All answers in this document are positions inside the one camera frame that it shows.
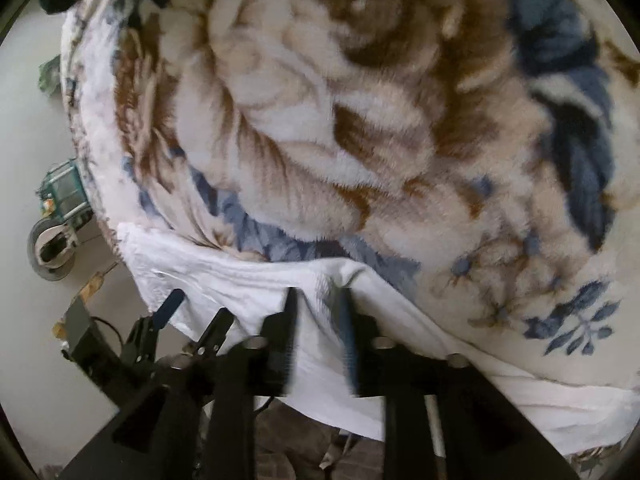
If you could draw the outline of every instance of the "white sheet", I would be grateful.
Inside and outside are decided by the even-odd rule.
[[[262,319],[282,308],[287,287],[301,289],[295,366],[290,392],[282,400],[331,426],[383,437],[380,399],[352,397],[344,376],[340,340],[325,301],[334,285],[350,286],[359,309],[375,316],[383,332],[413,351],[435,358],[466,355],[562,454],[615,444],[640,416],[640,396],[631,390],[545,381],[450,336],[364,264],[345,258],[245,262],[129,223],[118,226],[118,238],[151,311],[173,288],[185,291],[188,300],[171,323],[192,339],[225,306],[238,318],[225,343],[228,348],[257,333]]]

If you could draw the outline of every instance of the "bolt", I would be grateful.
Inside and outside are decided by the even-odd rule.
[[[371,346],[376,350],[389,350],[396,346],[396,342],[385,336],[378,336],[371,340]]]
[[[466,368],[469,361],[462,354],[451,354],[447,356],[447,362],[451,368]]]
[[[262,337],[261,335],[254,335],[244,342],[244,347],[249,350],[259,350],[260,348],[267,346],[267,343],[267,338]]]

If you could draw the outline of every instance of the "white fabric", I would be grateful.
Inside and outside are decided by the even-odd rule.
[[[358,308],[381,330],[413,351],[435,358],[460,352],[480,368],[562,454],[623,439],[640,415],[640,396],[606,386],[564,386],[541,380],[443,332],[372,269],[345,258],[292,264],[246,262],[194,245],[177,235],[134,224],[118,226],[119,247],[150,310],[173,288],[187,300],[171,323],[192,339],[221,306],[238,319],[225,347],[258,332],[262,319],[282,309],[289,286],[303,291],[295,366],[283,400],[305,415],[353,433],[382,439],[380,399],[351,396],[342,348],[326,299],[333,286],[350,286]]]

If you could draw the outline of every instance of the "screw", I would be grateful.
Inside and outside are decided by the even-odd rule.
[[[396,342],[385,336],[378,336],[371,340],[371,346],[376,350],[389,350],[396,346]]]
[[[260,348],[267,346],[267,343],[267,338],[262,337],[261,335],[254,335],[244,342],[244,347],[249,350],[259,350]]]
[[[447,356],[447,361],[451,368],[466,368],[469,366],[469,361],[462,354],[451,354]]]

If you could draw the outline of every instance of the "black cable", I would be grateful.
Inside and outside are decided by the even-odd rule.
[[[108,326],[109,328],[111,328],[111,330],[113,330],[115,332],[116,336],[118,336],[118,341],[120,342],[120,350],[122,350],[124,348],[124,340],[122,339],[122,336],[120,335],[120,332],[118,332],[118,329],[116,327],[114,327],[106,319],[103,319],[103,318],[98,317],[98,316],[91,316],[91,319],[93,319],[94,321],[98,321],[100,323],[103,323],[106,326]]]
[[[269,399],[267,399],[267,402],[265,402],[262,406],[260,406],[260,408],[255,410],[254,418],[260,415],[264,410],[266,410],[269,407],[269,405],[273,402],[273,399],[275,399],[275,397],[269,397]]]

